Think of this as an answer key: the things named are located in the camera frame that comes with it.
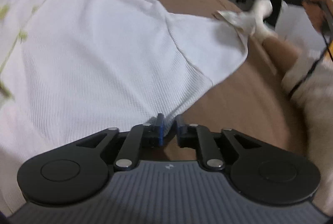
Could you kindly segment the person right hand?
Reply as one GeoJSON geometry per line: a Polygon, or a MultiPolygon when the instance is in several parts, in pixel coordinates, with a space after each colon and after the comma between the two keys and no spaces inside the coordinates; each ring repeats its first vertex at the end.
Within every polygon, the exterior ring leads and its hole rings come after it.
{"type": "Polygon", "coordinates": [[[326,14],[318,5],[320,2],[324,2],[330,12],[332,13],[333,2],[332,0],[303,0],[303,8],[308,15],[309,20],[313,28],[320,33],[322,24],[326,18],[326,14]]]}

